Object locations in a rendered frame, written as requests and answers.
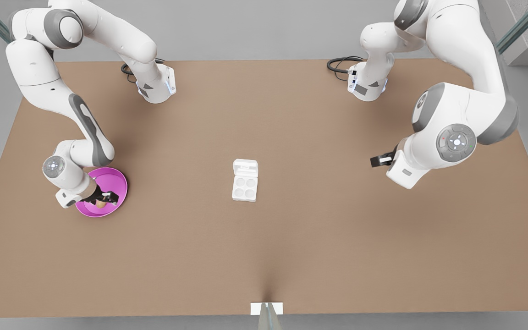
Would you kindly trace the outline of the white egg box base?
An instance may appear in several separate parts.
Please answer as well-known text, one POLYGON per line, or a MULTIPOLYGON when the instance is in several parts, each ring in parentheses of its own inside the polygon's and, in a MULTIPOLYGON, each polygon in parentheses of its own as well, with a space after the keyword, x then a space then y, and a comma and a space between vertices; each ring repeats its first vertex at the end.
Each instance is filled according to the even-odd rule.
POLYGON ((235 176, 233 180, 232 200, 255 202, 257 198, 257 177, 235 176))

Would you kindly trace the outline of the pink round bowl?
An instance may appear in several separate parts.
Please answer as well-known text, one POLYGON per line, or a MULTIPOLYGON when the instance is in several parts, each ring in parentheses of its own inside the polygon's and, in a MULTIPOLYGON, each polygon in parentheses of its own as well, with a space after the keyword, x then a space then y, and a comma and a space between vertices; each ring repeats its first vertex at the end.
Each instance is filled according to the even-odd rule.
POLYGON ((79 212, 88 217, 103 217, 116 211, 125 201, 128 192, 128 185, 125 175, 117 169, 111 167, 96 168, 89 172, 103 192, 114 192, 119 196, 117 204, 107 203, 103 208, 98 208, 93 204, 79 201, 76 208, 79 212))

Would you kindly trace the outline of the silver post with white foot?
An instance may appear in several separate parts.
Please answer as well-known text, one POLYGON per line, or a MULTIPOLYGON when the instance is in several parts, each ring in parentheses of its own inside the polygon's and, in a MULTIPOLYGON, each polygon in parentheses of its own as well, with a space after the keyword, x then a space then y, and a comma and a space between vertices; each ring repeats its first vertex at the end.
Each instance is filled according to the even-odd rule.
POLYGON ((283 315, 282 302, 252 302, 251 315, 258 315, 257 330, 283 330, 278 315, 283 315))

